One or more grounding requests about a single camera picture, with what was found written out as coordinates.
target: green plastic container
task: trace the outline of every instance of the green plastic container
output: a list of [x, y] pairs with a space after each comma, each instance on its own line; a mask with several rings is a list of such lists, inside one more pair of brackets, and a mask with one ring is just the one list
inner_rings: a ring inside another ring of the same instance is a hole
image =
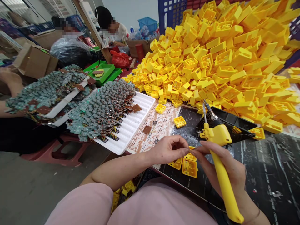
[[114, 81], [117, 76], [120, 75], [120, 73], [122, 73], [121, 68], [115, 68], [110, 76], [104, 81], [104, 83], [101, 84], [101, 86], [103, 86], [107, 81]]
[[95, 77], [93, 73], [90, 73], [89, 76], [94, 78], [96, 80], [96, 86], [101, 86], [105, 83], [106, 79], [111, 75], [113, 70], [115, 69], [115, 66], [113, 64], [111, 65], [100, 65], [98, 69], [103, 69], [104, 73], [101, 77]]
[[[100, 60], [100, 65], [106, 65], [106, 64], [107, 64], [106, 61]], [[89, 67], [85, 68], [83, 71], [86, 72], [88, 75], [90, 75], [96, 69], [96, 66], [98, 66], [98, 65], [99, 65], [99, 61], [93, 63]]]

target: blue basket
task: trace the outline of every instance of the blue basket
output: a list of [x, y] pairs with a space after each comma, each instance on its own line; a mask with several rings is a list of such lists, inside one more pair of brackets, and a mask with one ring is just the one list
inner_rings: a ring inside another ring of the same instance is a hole
[[41, 32], [55, 29], [55, 27], [53, 26], [53, 23], [51, 21], [46, 22], [46, 23], [41, 23], [41, 24], [37, 25], [37, 27], [41, 30]]
[[146, 25], [149, 29], [149, 32], [156, 31], [156, 29], [157, 29], [157, 21], [154, 19], [151, 19], [150, 17], [145, 17], [143, 19], [139, 19], [138, 24], [140, 25], [140, 29], [142, 29]]
[[29, 29], [31, 31], [34, 31], [36, 33], [40, 33], [41, 32], [40, 28], [38, 28], [37, 25], [32, 25], [32, 26], [28, 26], [28, 27], [24, 27], [24, 28], [27, 28], [27, 29]]
[[167, 27], [175, 29], [183, 19], [183, 12], [187, 8], [187, 0], [157, 0], [159, 33], [165, 34], [165, 14], [167, 14]]

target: table surface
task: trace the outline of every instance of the table surface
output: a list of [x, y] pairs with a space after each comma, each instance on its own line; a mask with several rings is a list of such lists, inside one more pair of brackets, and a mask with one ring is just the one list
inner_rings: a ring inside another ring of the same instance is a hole
[[[187, 125], [173, 130], [190, 146], [199, 146], [196, 125], [200, 115], [195, 109], [182, 107], [180, 114]], [[229, 147], [232, 156], [246, 166], [246, 191], [266, 214], [271, 224], [300, 223], [300, 139], [286, 134], [266, 132], [266, 139], [247, 139]], [[206, 156], [213, 163], [211, 156]], [[197, 196], [225, 211], [222, 199], [211, 187], [202, 167], [197, 163], [198, 178], [164, 164], [159, 172], [179, 183]]]

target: white plastic tray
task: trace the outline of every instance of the white plastic tray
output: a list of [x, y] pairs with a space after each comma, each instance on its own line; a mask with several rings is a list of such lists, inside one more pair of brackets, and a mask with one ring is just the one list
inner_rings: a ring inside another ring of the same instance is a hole
[[134, 137], [136, 132], [139, 130], [143, 121], [146, 119], [148, 113], [150, 112], [152, 106], [155, 103], [155, 98], [148, 95], [136, 92], [136, 96], [133, 97], [133, 104], [138, 104], [142, 110], [138, 112], [132, 112], [123, 119], [121, 127], [119, 128], [119, 133], [116, 134], [119, 137], [118, 141], [108, 138], [108, 141], [104, 143], [99, 139], [94, 139], [100, 145], [106, 147], [108, 150], [116, 153], [117, 155], [122, 155], [127, 146], [131, 142], [131, 139]]
[[[80, 85], [83, 86], [83, 87], [85, 87], [88, 84], [88, 79], [89, 78], [90, 77], [87, 76], [80, 83]], [[40, 114], [40, 116], [43, 116], [43, 117], [46, 117], [46, 118], [49, 118], [49, 119], [53, 119], [67, 105], [67, 103], [69, 101], [71, 101], [79, 92], [80, 92], [80, 90], [78, 90], [77, 88], [75, 88], [74, 91], [72, 91], [63, 100], [61, 100], [48, 114], [46, 114], [46, 115]]]

